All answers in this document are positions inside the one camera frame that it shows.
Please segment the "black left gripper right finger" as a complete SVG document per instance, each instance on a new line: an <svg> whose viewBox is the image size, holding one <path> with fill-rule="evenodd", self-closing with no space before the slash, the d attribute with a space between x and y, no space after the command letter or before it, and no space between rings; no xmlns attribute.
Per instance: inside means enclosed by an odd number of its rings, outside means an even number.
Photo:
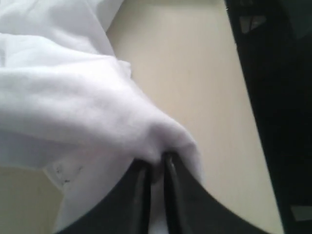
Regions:
<svg viewBox="0 0 312 234"><path fill-rule="evenodd" d="M216 201L180 156L164 153L164 200L171 234L252 234L254 228Z"/></svg>

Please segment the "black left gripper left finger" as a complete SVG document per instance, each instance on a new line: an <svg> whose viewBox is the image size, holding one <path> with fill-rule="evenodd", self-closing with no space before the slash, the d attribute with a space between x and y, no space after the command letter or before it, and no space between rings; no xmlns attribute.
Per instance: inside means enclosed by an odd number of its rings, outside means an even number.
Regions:
<svg viewBox="0 0 312 234"><path fill-rule="evenodd" d="M151 165L93 165L65 190L58 234L146 234L151 208Z"/></svg>

